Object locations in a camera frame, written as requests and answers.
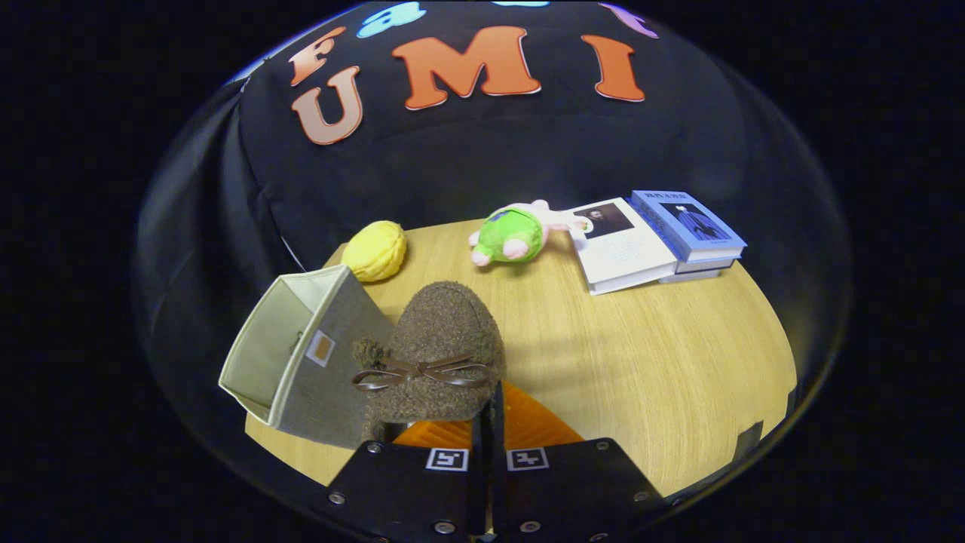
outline letter m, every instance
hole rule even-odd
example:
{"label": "letter m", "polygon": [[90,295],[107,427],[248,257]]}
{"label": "letter m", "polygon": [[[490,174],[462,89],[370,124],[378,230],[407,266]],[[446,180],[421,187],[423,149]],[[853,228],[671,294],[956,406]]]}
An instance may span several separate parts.
{"label": "letter m", "polygon": [[466,52],[459,53],[435,38],[405,43],[392,56],[405,61],[412,96],[408,109],[424,109],[446,101],[446,91],[435,86],[438,76],[450,89],[469,98],[485,67],[482,91],[490,96],[529,95],[538,92],[539,81],[530,76],[523,57],[526,30],[514,26],[490,26],[476,33]]}

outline screw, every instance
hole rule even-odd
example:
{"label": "screw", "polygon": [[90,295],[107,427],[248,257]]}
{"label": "screw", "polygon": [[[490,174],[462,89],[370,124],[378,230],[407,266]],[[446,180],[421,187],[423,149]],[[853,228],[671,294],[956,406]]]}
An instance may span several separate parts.
{"label": "screw", "polygon": [[455,524],[447,522],[435,523],[435,530],[439,533],[453,533],[455,531]]}

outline pink plush toy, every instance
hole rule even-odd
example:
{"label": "pink plush toy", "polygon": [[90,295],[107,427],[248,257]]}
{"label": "pink plush toy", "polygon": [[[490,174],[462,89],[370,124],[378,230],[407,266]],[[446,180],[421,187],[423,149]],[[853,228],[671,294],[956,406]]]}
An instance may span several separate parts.
{"label": "pink plush toy", "polygon": [[546,200],[509,204],[493,212],[482,228],[469,236],[473,263],[527,262],[543,249],[551,230],[569,229],[587,233],[593,230],[593,223],[576,214],[550,211]]}

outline leather bow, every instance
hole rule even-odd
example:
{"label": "leather bow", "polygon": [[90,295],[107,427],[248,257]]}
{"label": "leather bow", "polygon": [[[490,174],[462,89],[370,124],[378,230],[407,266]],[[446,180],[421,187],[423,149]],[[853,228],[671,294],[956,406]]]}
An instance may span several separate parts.
{"label": "leather bow", "polygon": [[[379,390],[387,386],[398,385],[409,379],[426,376],[440,383],[448,383],[456,386],[468,386],[475,388],[483,386],[488,382],[486,378],[465,379],[450,374],[450,372],[466,368],[485,368],[485,364],[466,362],[472,355],[459,355],[457,357],[443,358],[435,362],[418,362],[415,364],[396,360],[395,358],[385,357],[381,363],[390,369],[367,369],[361,371],[352,378],[352,384],[359,390]],[[375,383],[362,383],[362,380],[370,375],[388,375],[389,379],[380,379]]]}

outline brown fuzzy slipper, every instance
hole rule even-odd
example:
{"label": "brown fuzzy slipper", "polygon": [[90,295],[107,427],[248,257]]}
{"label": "brown fuzzy slipper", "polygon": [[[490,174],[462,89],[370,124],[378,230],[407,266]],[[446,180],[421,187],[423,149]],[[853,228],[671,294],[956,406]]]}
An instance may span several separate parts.
{"label": "brown fuzzy slipper", "polygon": [[356,344],[364,370],[354,380],[370,396],[365,440],[417,420],[469,420],[506,375],[503,340],[483,301],[452,281],[432,283],[405,306],[388,349]]}

